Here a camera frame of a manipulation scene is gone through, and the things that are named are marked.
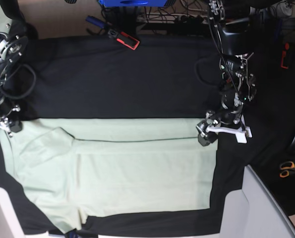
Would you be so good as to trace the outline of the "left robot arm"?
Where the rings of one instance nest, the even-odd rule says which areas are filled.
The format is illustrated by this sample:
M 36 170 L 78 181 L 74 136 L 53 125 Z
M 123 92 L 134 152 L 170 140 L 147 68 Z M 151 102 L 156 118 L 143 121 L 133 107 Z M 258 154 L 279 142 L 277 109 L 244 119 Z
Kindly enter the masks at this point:
M 258 44 L 264 15 L 274 4 L 272 0 L 210 0 L 208 26 L 220 57 L 222 81 L 218 88 L 221 106 L 208 110 L 196 126 L 202 146 L 213 144 L 220 133 L 233 134 L 238 143 L 252 137 L 245 123 L 245 114 L 254 104 L 256 76 L 250 61 Z

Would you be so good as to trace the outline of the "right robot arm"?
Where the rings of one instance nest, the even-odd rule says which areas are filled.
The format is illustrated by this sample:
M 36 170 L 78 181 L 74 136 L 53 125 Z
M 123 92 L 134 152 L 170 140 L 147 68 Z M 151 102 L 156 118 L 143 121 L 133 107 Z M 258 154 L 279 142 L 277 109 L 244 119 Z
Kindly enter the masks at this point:
M 0 130 L 12 137 L 22 130 L 17 113 L 21 108 L 17 100 L 27 97 L 34 89 L 37 76 L 34 69 L 27 64 L 19 64 L 29 38 L 26 21 L 16 0 L 0 0 Z M 4 86 L 16 73 L 24 68 L 32 74 L 32 84 L 23 93 L 12 94 Z

